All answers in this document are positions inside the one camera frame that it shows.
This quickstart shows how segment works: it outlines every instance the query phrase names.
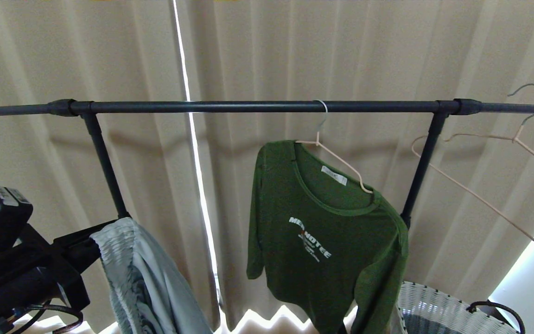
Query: white logo on shirt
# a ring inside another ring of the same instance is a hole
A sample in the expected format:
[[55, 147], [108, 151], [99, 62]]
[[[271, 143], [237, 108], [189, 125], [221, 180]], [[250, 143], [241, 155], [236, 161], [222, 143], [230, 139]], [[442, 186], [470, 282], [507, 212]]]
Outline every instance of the white logo on shirt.
[[317, 252], [315, 250], [320, 251], [325, 258], [331, 257], [332, 254], [328, 252], [326, 249], [324, 249], [324, 247], [320, 244], [320, 242], [306, 231], [305, 226], [302, 223], [302, 220], [299, 220], [298, 218], [290, 217], [290, 223], [294, 223], [300, 226], [300, 228], [302, 229], [302, 232], [298, 235], [298, 237], [300, 237], [303, 240], [306, 251], [310, 255], [312, 255], [312, 257], [314, 258], [314, 260], [316, 260], [316, 262], [320, 262], [320, 260], [316, 256]]

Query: black vertical pole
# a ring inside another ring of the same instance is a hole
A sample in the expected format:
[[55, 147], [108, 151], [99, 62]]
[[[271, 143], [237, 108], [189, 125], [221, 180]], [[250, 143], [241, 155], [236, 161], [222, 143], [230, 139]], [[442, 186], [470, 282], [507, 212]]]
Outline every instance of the black vertical pole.
[[411, 182], [411, 188], [409, 188], [409, 194], [407, 195], [407, 200], [405, 200], [405, 207], [403, 207], [403, 212], [401, 213], [401, 218], [403, 218], [407, 228], [411, 226], [411, 211], [413, 211], [415, 200], [420, 192], [421, 184], [424, 182], [424, 176], [426, 175], [426, 170], [428, 169], [432, 154], [434, 153], [434, 147], [436, 146], [436, 142], [442, 132], [442, 127], [445, 126], [445, 121], [448, 116], [449, 114], [447, 113], [437, 112], [434, 114], [432, 122], [430, 123], [428, 139], [426, 139], [424, 151], [421, 153], [420, 162], [415, 170], [413, 182]]
[[129, 212], [127, 212], [127, 208], [125, 207], [125, 202], [123, 201], [123, 196], [121, 195], [121, 189], [119, 188], [117, 177], [114, 174], [113, 165], [110, 163], [110, 157], [108, 156], [108, 151], [106, 150], [106, 144], [104, 144], [104, 138], [102, 138], [102, 130], [100, 129], [100, 124], [98, 123], [96, 114], [83, 114], [81, 117], [85, 121], [85, 126], [88, 129], [89, 135], [92, 137], [92, 142], [96, 148], [96, 154], [98, 155], [98, 160], [102, 166], [102, 171], [104, 172], [106, 183], [108, 183], [110, 195], [113, 197], [114, 206], [117, 209], [119, 218], [131, 217]]

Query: round neckline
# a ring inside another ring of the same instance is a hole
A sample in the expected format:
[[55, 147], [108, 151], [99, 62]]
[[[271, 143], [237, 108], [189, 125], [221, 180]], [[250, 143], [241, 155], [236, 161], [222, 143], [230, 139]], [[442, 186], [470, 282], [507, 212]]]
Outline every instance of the round neckline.
[[371, 202], [366, 207], [362, 207], [360, 209], [340, 209], [338, 207], [332, 207], [331, 205], [328, 205], [327, 203], [322, 202], [313, 192], [310, 191], [308, 186], [306, 186], [304, 178], [303, 178], [302, 174], [300, 173], [300, 170], [298, 168], [297, 156], [296, 156], [296, 145], [298, 145], [299, 149], [303, 150], [303, 152], [307, 156], [309, 156], [310, 159], [313, 159], [314, 161], [317, 161], [319, 164], [328, 167], [329, 169], [331, 169], [335, 173], [343, 175], [344, 177], [347, 178], [348, 182], [352, 182], [356, 186], [360, 186], [360, 182], [358, 180], [348, 176], [347, 174], [342, 173], [341, 171], [337, 170], [336, 168], [329, 166], [327, 163], [325, 163], [324, 161], [320, 160], [317, 156], [314, 156], [314, 154], [312, 154], [309, 150], [307, 150], [305, 148], [305, 146], [303, 144], [301, 144], [300, 142], [295, 142], [295, 140], [292, 140], [290, 142], [291, 142], [292, 156], [294, 157], [294, 159], [292, 160], [292, 165], [294, 167], [294, 174], [296, 175], [296, 179], [297, 179], [298, 183], [300, 184], [300, 186], [302, 187], [302, 189], [304, 190], [304, 192], [308, 195], [308, 197], [310, 197], [310, 199], [312, 199], [314, 201], [314, 203], [316, 203], [319, 207], [322, 207], [323, 209], [325, 209], [325, 210], [327, 210], [327, 211], [329, 211], [331, 213], [337, 214], [339, 216], [362, 216], [363, 214], [367, 214], [369, 212], [372, 212], [375, 208], [377, 208], [379, 206], [380, 193], [377, 192], [375, 189], [373, 189], [371, 186], [368, 186], [366, 184], [364, 184], [364, 187], [366, 189], [372, 191], [371, 200], [370, 200]]

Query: hanging clothing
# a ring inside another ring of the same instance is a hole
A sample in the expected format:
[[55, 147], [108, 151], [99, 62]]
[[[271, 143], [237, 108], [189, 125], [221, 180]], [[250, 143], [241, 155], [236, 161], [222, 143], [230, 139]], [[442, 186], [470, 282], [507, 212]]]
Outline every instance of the hanging clothing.
[[263, 268], [275, 298], [335, 333], [353, 300], [354, 334], [383, 333], [407, 261], [407, 227], [379, 192], [294, 141], [261, 148], [254, 171], [247, 276]]
[[187, 281], [155, 239], [131, 218], [93, 233], [123, 333], [211, 334]]

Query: shirt sleeve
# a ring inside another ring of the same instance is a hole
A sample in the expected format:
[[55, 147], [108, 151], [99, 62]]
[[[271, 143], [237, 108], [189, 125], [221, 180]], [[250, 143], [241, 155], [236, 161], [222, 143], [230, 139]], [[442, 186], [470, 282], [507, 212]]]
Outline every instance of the shirt sleeve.
[[351, 334], [382, 334], [395, 307], [403, 282], [407, 254], [390, 251], [362, 270], [354, 297], [358, 304]]
[[248, 227], [248, 262], [246, 264], [246, 276], [255, 279], [263, 273], [263, 255], [259, 242], [258, 225], [261, 220], [259, 204], [261, 199], [261, 182], [263, 178], [265, 155], [263, 148], [257, 155], [254, 167], [253, 194], [250, 204], [250, 224]]

